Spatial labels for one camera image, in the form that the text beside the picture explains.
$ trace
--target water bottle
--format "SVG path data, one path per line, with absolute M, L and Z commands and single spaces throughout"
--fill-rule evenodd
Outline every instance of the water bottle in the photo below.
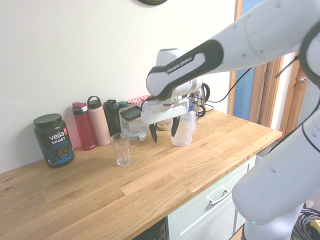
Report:
M 176 146 L 187 146 L 192 142 L 192 135 L 197 126 L 197 115 L 193 111 L 193 103 L 189 101 L 188 112 L 180 116 L 177 131 L 171 136 L 171 142 Z M 170 126 L 173 125 L 173 119 L 170 119 Z
M 87 100 L 87 105 L 89 108 L 89 115 L 91 118 L 93 130 L 100 146 L 105 146 L 110 144 L 110 133 L 109 128 L 102 107 L 101 101 L 97 96 L 91 96 Z
M 76 122 L 76 128 L 80 137 L 82 149 L 92 150 L 96 147 L 96 137 L 90 122 L 88 106 L 85 102 L 72 103 L 72 112 Z
M 108 100 L 103 104 L 103 110 L 111 136 L 121 133 L 119 109 L 120 105 L 112 100 Z

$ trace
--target vega sport container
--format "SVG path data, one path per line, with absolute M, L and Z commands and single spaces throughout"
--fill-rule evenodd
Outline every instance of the vega sport container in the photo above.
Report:
M 40 116 L 33 120 L 33 124 L 36 139 L 49 167 L 63 167 L 75 158 L 66 123 L 60 114 Z

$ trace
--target black container lid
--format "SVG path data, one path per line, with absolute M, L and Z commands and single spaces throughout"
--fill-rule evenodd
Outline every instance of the black container lid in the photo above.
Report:
M 97 109 L 102 106 L 100 98 L 97 96 L 91 96 L 88 98 L 87 105 L 89 109 Z
M 103 108 L 108 113 L 117 113 L 119 112 L 120 105 L 118 103 L 114 103 L 112 100 L 108 100 L 103 104 Z
M 35 120 L 33 120 L 33 124 L 37 128 L 50 128 L 59 124 L 61 121 L 62 121 L 62 117 L 60 114 L 51 113 L 51 114 L 37 117 Z

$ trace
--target label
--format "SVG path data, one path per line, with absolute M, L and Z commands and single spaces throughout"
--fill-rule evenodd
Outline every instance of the label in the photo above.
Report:
M 36 134 L 42 154 L 49 165 L 59 165 L 74 156 L 67 128 L 53 133 Z

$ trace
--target cabinet door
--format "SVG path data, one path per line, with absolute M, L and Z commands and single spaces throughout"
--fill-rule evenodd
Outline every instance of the cabinet door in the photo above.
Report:
M 236 208 L 229 196 L 223 208 L 202 222 L 185 240 L 228 240 L 233 235 Z

